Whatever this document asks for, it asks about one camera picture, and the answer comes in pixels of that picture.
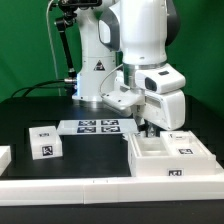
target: black table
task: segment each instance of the black table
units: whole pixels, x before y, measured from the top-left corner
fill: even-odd
[[[181,130],[191,130],[223,166],[224,121],[192,97],[186,97],[186,105]],[[67,97],[5,100],[0,104],[0,145],[10,145],[13,158],[1,181],[130,176],[127,143],[121,135],[64,136],[63,158],[46,164],[31,156],[30,127],[57,126],[60,120],[118,118],[107,109],[77,107]],[[212,200],[1,207],[0,217],[1,223],[223,223],[223,211],[224,201]]]

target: white box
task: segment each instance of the white box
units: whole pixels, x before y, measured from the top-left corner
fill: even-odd
[[[63,155],[61,139],[54,126],[30,128],[29,133],[34,160]]]
[[[160,138],[129,135],[132,176],[213,175],[216,157],[192,132],[161,132]]]

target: white base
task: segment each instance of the white base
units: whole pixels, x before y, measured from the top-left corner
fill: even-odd
[[[0,205],[91,204],[224,199],[224,170],[182,177],[3,181]]]

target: green wall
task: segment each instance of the green wall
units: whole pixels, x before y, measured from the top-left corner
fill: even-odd
[[[181,17],[181,30],[167,48],[168,61],[187,79],[184,88],[224,118],[224,1],[174,0]],[[0,101],[17,89],[55,79],[46,26],[48,0],[14,0],[1,3]],[[51,23],[60,16],[50,13]],[[59,77],[67,76],[64,54],[52,25]],[[76,69],[81,68],[78,28],[68,32]],[[32,95],[58,95],[56,90],[37,90]]]

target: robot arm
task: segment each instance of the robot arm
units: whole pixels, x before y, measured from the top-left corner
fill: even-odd
[[[183,125],[185,99],[180,88],[185,78],[166,63],[165,52],[179,25],[172,0],[120,0],[102,15],[101,42],[123,52],[123,85],[128,87],[124,91],[121,84],[122,90],[103,95],[106,105],[165,130]]]
[[[56,19],[55,25],[59,31],[67,61],[69,75],[67,80],[73,84],[70,88],[72,98],[77,103],[86,106],[101,106],[102,99],[98,94],[98,86],[108,71],[115,68],[115,53],[100,43],[97,17],[114,2],[113,0],[55,1],[57,4],[52,3],[53,0],[49,4],[51,8],[58,6],[63,12],[63,16]],[[75,23],[80,31],[82,48],[82,67],[79,72],[76,72],[73,66],[69,41],[66,37],[66,30]]]

